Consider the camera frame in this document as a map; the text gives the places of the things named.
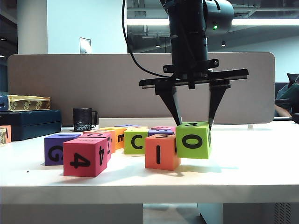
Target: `person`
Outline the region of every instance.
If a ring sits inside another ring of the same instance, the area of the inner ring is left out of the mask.
[[[275,100],[274,108],[279,116],[292,117],[290,110],[296,105],[299,105],[299,76],[296,78],[294,84],[289,86],[289,88],[285,90],[284,93],[278,93],[277,100]]]

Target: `cable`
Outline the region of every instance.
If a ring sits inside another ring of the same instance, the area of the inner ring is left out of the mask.
[[[125,2],[126,2],[126,0],[123,0],[123,1],[122,1],[122,9],[121,9],[122,31],[123,31],[123,35],[124,35],[124,37],[125,37],[125,41],[126,41],[126,44],[127,44],[127,47],[128,47],[129,54],[131,55],[131,57],[132,57],[134,63],[135,63],[135,64],[137,65],[137,67],[140,68],[142,71],[145,71],[145,72],[147,72],[147,73],[149,73],[149,74],[152,74],[152,75],[154,75],[154,76],[158,76],[158,77],[169,77],[169,76],[164,76],[164,75],[160,75],[160,74],[157,74],[157,73],[148,71],[148,70],[146,70],[145,68],[143,68],[143,67],[136,61],[136,59],[135,59],[135,57],[134,57],[134,55],[133,55],[133,53],[132,53],[132,51],[131,51],[131,48],[130,48],[130,46],[129,46],[129,44],[128,44],[128,40],[127,40],[127,36],[126,36],[125,23],[124,23],[124,17],[125,17],[125,16],[124,16],[124,14],[125,14]]]

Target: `blue case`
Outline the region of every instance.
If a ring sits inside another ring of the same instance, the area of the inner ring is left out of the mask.
[[[0,125],[11,125],[12,141],[36,138],[61,131],[61,112],[0,112]]]
[[[7,96],[0,96],[0,111],[8,110],[8,99]]]

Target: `gray partition panel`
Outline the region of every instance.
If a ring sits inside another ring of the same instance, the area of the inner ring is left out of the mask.
[[[136,54],[146,69],[162,74],[171,54]],[[217,70],[247,68],[247,80],[231,81],[215,123],[267,123],[274,115],[274,63],[267,52],[209,53],[220,60]],[[72,108],[91,107],[103,118],[171,116],[154,89],[141,89],[141,79],[154,78],[140,70],[128,54],[13,55],[8,60],[10,94],[51,97],[63,124],[72,124]],[[208,84],[178,87],[184,121],[206,121]]]

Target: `number block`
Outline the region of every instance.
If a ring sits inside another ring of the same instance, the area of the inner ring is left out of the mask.
[[[145,138],[148,137],[148,129],[128,129],[125,131],[125,154],[144,154]]]
[[[6,135],[6,128],[3,127],[0,128],[0,145],[6,143],[5,135]]]
[[[134,127],[130,127],[130,129],[148,129],[149,127],[147,126],[134,126]]]
[[[77,138],[64,143],[64,176],[96,177],[107,168],[107,141]]]
[[[5,142],[11,142],[11,126],[10,125],[1,125],[0,128],[5,128]]]
[[[116,150],[116,141],[117,141],[117,138],[115,137],[116,134],[115,134],[115,131],[114,130],[103,130],[103,129],[99,129],[99,130],[91,130],[91,131],[86,131],[86,132],[83,132],[83,134],[94,134],[94,133],[103,133],[103,134],[111,134],[111,153],[115,153],[115,150]]]
[[[111,159],[112,152],[112,138],[110,133],[87,133],[79,136],[78,138],[92,138],[92,139],[106,139],[106,148],[107,150],[107,161]]]
[[[174,132],[171,129],[155,129],[155,130],[149,130],[148,136],[152,136],[154,134],[174,134]]]
[[[170,129],[174,132],[174,134],[176,133],[176,127],[175,126],[155,126],[152,127],[151,129],[156,130],[156,129]]]
[[[131,124],[125,124],[125,125],[115,125],[114,127],[140,127],[140,125],[131,125]]]
[[[127,128],[125,127],[103,127],[101,130],[114,130],[115,131],[115,148],[120,149],[124,147],[124,132]]]
[[[146,168],[175,170],[180,163],[175,135],[155,134],[145,139]]]
[[[44,138],[45,166],[63,165],[63,143],[81,134],[53,134]]]
[[[177,151],[180,158],[208,159],[211,134],[208,122],[183,122],[177,126]]]

